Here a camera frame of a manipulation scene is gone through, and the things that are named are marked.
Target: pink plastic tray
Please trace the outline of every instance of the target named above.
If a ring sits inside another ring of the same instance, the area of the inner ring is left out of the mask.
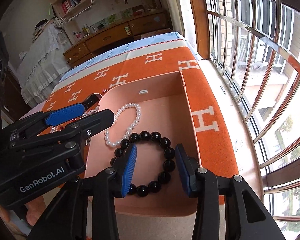
[[[140,95],[139,91],[148,90]],[[100,108],[110,109],[114,113],[127,103],[136,102],[141,106],[141,121],[133,130],[158,131],[163,137],[171,140],[171,147],[182,143],[188,155],[198,159],[198,149],[191,118],[186,91],[181,72],[174,72],[141,79],[112,88],[100,100]],[[127,127],[135,120],[135,108],[125,110],[117,123],[109,128],[110,140],[116,141],[123,137]],[[85,177],[98,174],[110,166],[114,157],[114,148],[106,145],[104,133],[92,137]],[[163,171],[165,160],[163,150],[158,144],[147,142],[137,144],[137,161],[132,183],[148,185],[157,180]],[[124,199],[115,199],[116,212],[138,216],[187,216],[196,211],[196,199],[189,199],[182,190],[177,168],[171,173],[171,181],[163,185],[157,194],[149,194],[141,198],[127,195]]]

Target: wooden drawer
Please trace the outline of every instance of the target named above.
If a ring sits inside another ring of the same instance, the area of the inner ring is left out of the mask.
[[[164,13],[158,13],[129,21],[133,35],[166,29],[168,24]]]
[[[81,65],[82,63],[85,63],[86,61],[88,61],[89,59],[92,59],[93,58],[93,55],[90,53],[82,58],[80,58],[79,60],[77,60],[76,62],[73,62],[73,63],[70,63],[70,66],[72,68],[75,68],[79,65]]]
[[[70,51],[64,53],[66,61],[68,64],[76,62],[80,58],[90,54],[89,50],[87,49],[86,45],[84,43],[79,44],[78,46],[75,46]]]
[[[113,42],[122,40],[124,38],[130,37],[131,31],[128,23],[120,24],[116,27],[112,27],[105,30],[92,38],[85,41],[87,48],[90,52],[94,52],[103,46],[109,45]]]

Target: light blue fabric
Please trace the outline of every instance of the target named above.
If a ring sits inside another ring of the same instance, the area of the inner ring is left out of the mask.
[[[152,36],[149,38],[145,38],[145,39],[141,39],[138,41],[133,41],[130,42],[128,44],[122,45],[120,47],[117,47],[115,49],[111,49],[99,56],[96,56],[88,61],[86,61],[85,63],[82,63],[81,65],[69,70],[60,80],[63,81],[66,78],[78,73],[79,71],[93,65],[96,64],[102,60],[105,60],[107,58],[110,57],[114,57],[116,55],[119,55],[121,53],[124,52],[128,52],[134,49],[138,49],[138,48],[142,48],[148,45],[153,45],[153,44],[157,44],[160,42],[165,42],[165,41],[174,41],[174,40],[179,40],[182,39],[186,42],[188,48],[190,49],[190,51],[192,52],[192,54],[194,55],[194,57],[196,58],[196,60],[201,60],[202,57],[199,55],[199,53],[192,47],[192,45],[179,33],[177,32],[172,32],[172,33],[165,33],[165,34],[160,34],[160,35],[156,35],[156,36]]]

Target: jewelry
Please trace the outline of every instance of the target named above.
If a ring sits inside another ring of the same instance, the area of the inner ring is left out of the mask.
[[[130,190],[128,195],[134,195],[137,193],[139,197],[145,197],[151,193],[158,193],[161,190],[161,185],[168,184],[171,180],[170,172],[173,172],[176,168],[176,164],[172,160],[174,158],[174,149],[170,147],[171,142],[168,138],[162,137],[161,134],[158,132],[149,133],[147,131],[142,131],[140,134],[132,133],[129,136],[129,140],[123,139],[120,143],[120,148],[117,148],[114,151],[115,157],[111,159],[110,164],[111,166],[114,164],[117,158],[120,158],[124,155],[125,150],[128,148],[129,143],[138,143],[139,141],[153,141],[158,142],[159,145],[164,150],[164,157],[166,160],[163,163],[163,171],[159,173],[158,180],[151,181],[148,186],[140,185],[136,186],[134,184],[130,185]]]
[[[140,105],[136,104],[136,103],[125,104],[124,106],[122,106],[121,108],[119,108],[118,111],[115,113],[115,115],[114,115],[114,122],[113,122],[113,125],[115,125],[115,123],[117,122],[117,120],[118,120],[119,116],[122,114],[122,112],[125,111],[127,108],[131,108],[131,107],[135,107],[136,108],[136,112],[137,112],[136,119],[127,128],[126,134],[121,139],[119,139],[119,140],[117,140],[115,142],[111,142],[109,140],[109,130],[106,129],[105,130],[106,145],[108,145],[108,146],[110,146],[112,148],[115,148],[117,146],[120,146],[120,143],[121,143],[122,140],[129,139],[129,136],[130,136],[132,130],[135,129],[136,125],[138,125],[138,123],[141,120],[141,108],[140,108]]]

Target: metal railing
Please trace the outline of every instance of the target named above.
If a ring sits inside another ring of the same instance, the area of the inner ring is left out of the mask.
[[[297,76],[295,77],[293,84],[285,96],[283,102],[279,106],[279,108],[276,110],[274,115],[271,117],[270,121],[265,125],[263,129],[260,129],[261,131],[259,132],[258,130],[256,131],[256,137],[253,139],[253,142],[256,144],[256,147],[258,147],[259,142],[262,142],[263,136],[269,131],[269,129],[276,123],[276,121],[282,116],[282,113],[286,110],[287,106],[295,96],[297,89],[300,87],[300,63],[296,59],[296,57],[288,50],[286,49],[283,45],[279,44],[279,36],[281,33],[281,21],[282,21],[282,1],[281,0],[274,0],[275,1],[275,24],[274,24],[274,35],[273,38],[270,36],[262,33],[261,31],[257,30],[257,5],[256,1],[257,0],[251,0],[252,4],[252,10],[251,10],[251,25],[248,25],[242,21],[239,21],[239,9],[238,9],[238,0],[233,0],[234,1],[234,17],[229,17],[226,15],[226,1],[222,0],[222,5],[223,5],[223,12],[224,14],[218,13],[217,12],[217,6],[216,6],[216,0],[210,0],[214,4],[211,5],[212,11],[208,11],[208,14],[211,15],[212,17],[212,23],[214,24],[214,37],[213,37],[213,42],[214,42],[214,52],[212,54],[212,61],[215,64],[215,67],[219,70],[222,74],[222,76],[225,76],[226,74],[226,55],[227,55],[227,22],[231,23],[234,26],[234,44],[232,46],[232,49],[234,50],[233,53],[231,53],[231,60],[230,63],[232,62],[232,72],[228,73],[228,79],[229,79],[229,88],[232,88],[235,84],[235,73],[237,69],[237,63],[238,63],[238,43],[239,43],[239,28],[242,30],[246,30],[250,33],[251,38],[250,38],[250,49],[247,57],[247,67],[244,73],[244,77],[242,79],[242,86],[239,88],[238,86],[236,87],[238,93],[237,95],[233,94],[234,97],[236,97],[236,101],[238,103],[238,106],[242,101],[244,100],[244,92],[246,89],[247,81],[249,78],[250,70],[252,68],[252,62],[253,62],[253,57],[254,54],[256,53],[256,38],[260,39],[263,41],[266,45],[268,45],[272,51],[270,53],[270,58],[268,60],[267,68],[265,71],[265,74],[263,76],[262,83],[260,85],[260,88],[258,90],[258,93],[256,95],[255,100],[253,101],[252,105],[250,107],[247,106],[246,104],[246,116],[244,116],[246,122],[254,122],[253,115],[255,113],[255,110],[257,109],[257,105],[260,102],[261,98],[266,96],[264,95],[266,86],[268,84],[270,75],[272,73],[272,70],[274,68],[274,61],[276,58],[276,54],[279,54],[288,64],[290,64],[297,72]],[[224,58],[223,58],[223,63],[222,65],[219,65],[219,55],[218,55],[218,18],[224,20],[224,35],[225,35],[225,41],[224,41]],[[282,159],[285,157],[287,154],[291,153],[293,150],[295,150],[298,146],[300,146],[300,137],[297,138],[293,143],[291,143],[289,146],[287,146],[284,150],[282,150],[280,153],[277,155],[273,156],[272,158],[267,159],[266,154],[265,154],[265,160],[263,163],[260,165],[260,169],[262,168],[268,168],[269,165],[272,163],[276,162],[277,160]],[[300,187],[300,181],[290,183],[286,186],[281,186],[277,188],[271,188],[271,189],[266,189],[264,191],[264,194],[275,194],[275,193],[280,193],[280,192],[285,192],[289,190],[294,190],[296,188]],[[275,220],[277,221],[284,221],[284,222],[299,222],[300,221],[300,216],[273,216]]]

